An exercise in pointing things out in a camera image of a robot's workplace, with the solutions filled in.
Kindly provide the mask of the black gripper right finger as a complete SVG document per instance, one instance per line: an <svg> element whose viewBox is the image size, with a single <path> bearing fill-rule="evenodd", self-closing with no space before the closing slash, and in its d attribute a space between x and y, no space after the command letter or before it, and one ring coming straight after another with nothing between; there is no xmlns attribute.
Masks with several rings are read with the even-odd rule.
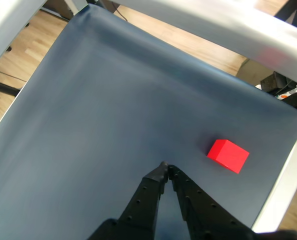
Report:
<svg viewBox="0 0 297 240"><path fill-rule="evenodd" d="M177 194L183 220L192 240L257 240L249 227L237 220L174 165L168 177Z"/></svg>

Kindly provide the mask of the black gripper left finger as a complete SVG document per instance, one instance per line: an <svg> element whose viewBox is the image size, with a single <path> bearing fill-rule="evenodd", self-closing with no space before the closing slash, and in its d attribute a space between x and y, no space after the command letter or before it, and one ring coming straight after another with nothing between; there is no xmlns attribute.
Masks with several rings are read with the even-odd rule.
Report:
<svg viewBox="0 0 297 240"><path fill-rule="evenodd" d="M153 240L159 201L168 181L168 167L162 162L145 175L119 219L105 220L90 240Z"/></svg>

